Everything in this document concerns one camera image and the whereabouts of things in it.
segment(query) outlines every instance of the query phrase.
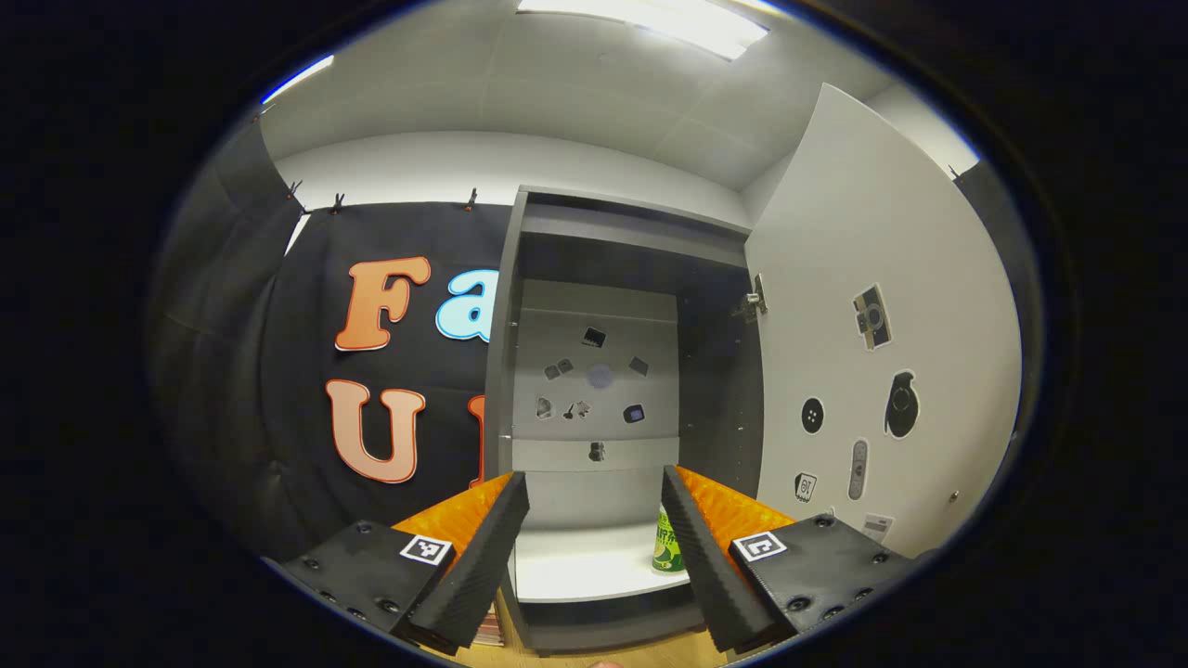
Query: open cabinet door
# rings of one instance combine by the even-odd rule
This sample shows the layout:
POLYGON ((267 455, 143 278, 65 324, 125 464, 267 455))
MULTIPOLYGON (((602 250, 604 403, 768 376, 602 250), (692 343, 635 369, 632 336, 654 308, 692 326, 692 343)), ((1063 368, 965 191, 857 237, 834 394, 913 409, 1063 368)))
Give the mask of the open cabinet door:
POLYGON ((941 544, 997 473, 1019 399, 1015 301, 974 210, 826 84, 746 257, 766 307, 758 500, 795 518, 833 509, 906 556, 941 544), (865 303, 876 285, 881 313, 865 303))

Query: wooden floor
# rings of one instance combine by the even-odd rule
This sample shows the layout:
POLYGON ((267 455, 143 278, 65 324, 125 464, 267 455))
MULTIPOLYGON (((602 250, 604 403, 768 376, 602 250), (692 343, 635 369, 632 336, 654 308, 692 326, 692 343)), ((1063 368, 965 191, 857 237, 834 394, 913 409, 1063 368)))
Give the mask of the wooden floor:
POLYGON ((495 599, 495 607, 504 630, 505 647, 473 644, 470 649, 459 649, 457 656, 440 656, 475 668, 588 668, 599 661, 614 661, 624 668, 701 668, 723 666, 727 662, 726 655, 714 649, 707 631, 685 632, 624 649, 541 657, 520 642, 510 623, 511 617, 501 592, 495 599))

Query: can label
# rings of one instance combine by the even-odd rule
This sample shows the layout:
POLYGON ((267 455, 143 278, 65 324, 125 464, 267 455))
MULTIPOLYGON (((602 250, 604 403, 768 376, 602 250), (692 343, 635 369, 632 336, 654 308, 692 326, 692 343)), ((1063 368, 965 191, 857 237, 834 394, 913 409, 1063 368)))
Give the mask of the can label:
POLYGON ((681 547, 676 544, 676 534, 669 523, 668 513, 661 509, 659 522, 656 525, 656 549, 652 552, 652 568, 665 573, 684 571, 684 559, 681 547))

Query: white shelf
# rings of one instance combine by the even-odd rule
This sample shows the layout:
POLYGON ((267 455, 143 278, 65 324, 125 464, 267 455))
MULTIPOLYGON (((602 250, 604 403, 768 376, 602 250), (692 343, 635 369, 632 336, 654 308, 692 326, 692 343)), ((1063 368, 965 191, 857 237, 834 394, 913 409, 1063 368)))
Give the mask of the white shelf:
POLYGON ((652 568, 656 522, 598 529, 520 531, 516 598, 520 603, 606 600, 689 582, 652 568))

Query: orange letter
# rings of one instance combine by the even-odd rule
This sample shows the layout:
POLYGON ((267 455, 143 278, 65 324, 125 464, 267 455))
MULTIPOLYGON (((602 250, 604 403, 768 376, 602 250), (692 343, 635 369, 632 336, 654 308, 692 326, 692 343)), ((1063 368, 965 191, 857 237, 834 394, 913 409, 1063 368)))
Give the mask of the orange letter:
POLYGON ((387 330, 379 326, 380 311, 387 309, 388 322, 398 322, 409 308, 407 281, 397 278, 386 290, 384 284, 391 276, 407 276, 417 285, 423 285, 429 281, 429 260, 416 257, 359 263, 350 267, 350 276, 355 283, 350 288, 347 323, 335 336, 334 347, 340 351, 374 351, 386 346, 391 338, 387 330))
POLYGON ((484 470, 487 460, 487 436, 482 433, 482 416, 487 411, 487 396, 479 395, 478 397, 474 397, 466 404, 466 410, 470 411, 470 415, 479 418, 479 477, 470 480, 470 486, 474 487, 475 485, 481 485, 482 479, 485 478, 484 470))
POLYGON ((364 447, 364 404, 371 392, 359 383, 330 380, 330 418, 334 426, 334 446, 339 456, 355 473, 380 483, 404 483, 417 472, 417 414, 424 410, 425 398, 407 390, 385 390, 379 401, 392 416, 392 456, 375 459, 364 447))

